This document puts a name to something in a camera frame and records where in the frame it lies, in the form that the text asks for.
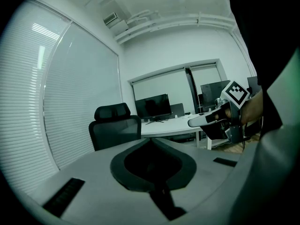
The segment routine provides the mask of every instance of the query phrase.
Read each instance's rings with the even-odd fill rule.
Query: table leg
[[[196,133],[196,145],[197,145],[197,148],[200,148],[199,132],[195,132],[195,133]]]
[[[211,150],[211,145],[212,145],[212,140],[209,138],[209,137],[207,137],[207,149],[208,150]]]

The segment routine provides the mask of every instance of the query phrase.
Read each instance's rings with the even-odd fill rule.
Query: black monitor
[[[254,96],[255,94],[257,94],[262,87],[260,85],[257,84],[257,77],[248,77],[248,84],[249,87],[251,88],[251,94]]]
[[[137,115],[141,119],[158,119],[172,114],[168,94],[137,100],[135,106]]]
[[[222,90],[230,81],[214,82],[206,85],[201,85],[203,97],[203,111],[207,112],[210,108],[216,108],[215,100],[220,97]]]

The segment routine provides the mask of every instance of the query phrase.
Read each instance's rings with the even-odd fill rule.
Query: horizontal blinds
[[[184,112],[195,113],[191,88],[184,69],[135,82],[133,89],[136,100],[168,94],[170,105],[182,103]]]
[[[204,67],[192,67],[191,70],[198,94],[202,94],[201,85],[217,83],[221,81],[219,72],[215,64],[211,66],[205,65]]]
[[[58,167],[94,151],[89,124],[99,106],[121,103],[118,56],[72,24],[45,83],[45,128]]]
[[[0,44],[0,166],[9,184],[30,194],[55,173],[42,138],[39,101],[49,54],[68,21],[26,1]]]

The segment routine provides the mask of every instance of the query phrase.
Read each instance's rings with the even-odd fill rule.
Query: ceiling vent
[[[112,13],[110,14],[107,18],[105,18],[103,21],[105,23],[105,25],[111,23],[113,20],[116,20],[118,17],[116,15],[116,13]]]

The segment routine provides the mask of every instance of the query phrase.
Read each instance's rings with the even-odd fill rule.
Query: monitor stand
[[[153,120],[153,121],[151,121],[151,122],[148,122],[146,125],[148,125],[148,124],[150,124],[150,123],[153,123],[153,122],[162,122],[162,123],[164,123],[162,120],[157,119],[157,120]]]

